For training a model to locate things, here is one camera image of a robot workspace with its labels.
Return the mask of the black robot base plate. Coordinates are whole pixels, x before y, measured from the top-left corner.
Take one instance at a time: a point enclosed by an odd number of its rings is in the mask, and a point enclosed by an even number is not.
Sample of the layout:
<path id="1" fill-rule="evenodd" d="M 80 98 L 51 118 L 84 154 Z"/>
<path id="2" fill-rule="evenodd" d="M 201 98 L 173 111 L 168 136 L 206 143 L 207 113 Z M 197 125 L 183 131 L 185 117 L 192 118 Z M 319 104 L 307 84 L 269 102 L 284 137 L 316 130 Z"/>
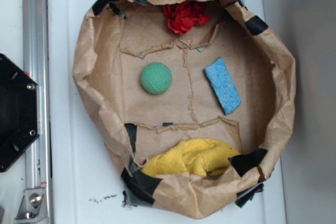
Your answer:
<path id="1" fill-rule="evenodd" d="M 39 137 L 38 84 L 1 54 L 1 172 Z"/>

